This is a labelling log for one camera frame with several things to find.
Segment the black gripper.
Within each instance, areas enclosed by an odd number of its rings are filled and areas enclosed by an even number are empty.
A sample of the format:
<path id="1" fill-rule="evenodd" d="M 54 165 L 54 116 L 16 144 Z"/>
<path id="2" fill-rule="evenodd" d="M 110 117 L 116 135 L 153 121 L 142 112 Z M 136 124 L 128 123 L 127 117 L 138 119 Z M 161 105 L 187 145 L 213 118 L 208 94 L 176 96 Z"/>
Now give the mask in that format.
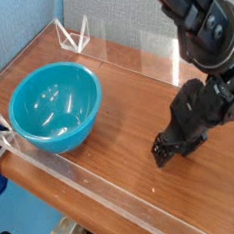
<path id="1" fill-rule="evenodd" d="M 172 118 L 168 128 L 155 138 L 151 153 L 160 168 L 176 154 L 188 156 L 206 141 L 207 125 L 204 118 L 191 117 L 188 120 Z"/>

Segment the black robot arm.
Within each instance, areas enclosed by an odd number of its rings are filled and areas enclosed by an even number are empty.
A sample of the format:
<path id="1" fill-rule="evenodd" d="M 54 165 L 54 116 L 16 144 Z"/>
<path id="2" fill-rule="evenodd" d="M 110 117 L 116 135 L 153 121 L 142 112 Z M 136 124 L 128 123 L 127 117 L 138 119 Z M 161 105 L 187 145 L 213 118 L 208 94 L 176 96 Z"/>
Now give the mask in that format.
<path id="1" fill-rule="evenodd" d="M 227 0 L 159 0 L 178 28 L 180 56 L 207 74 L 183 84 L 168 127 L 153 142 L 156 165 L 187 156 L 208 129 L 234 121 L 234 4 Z"/>

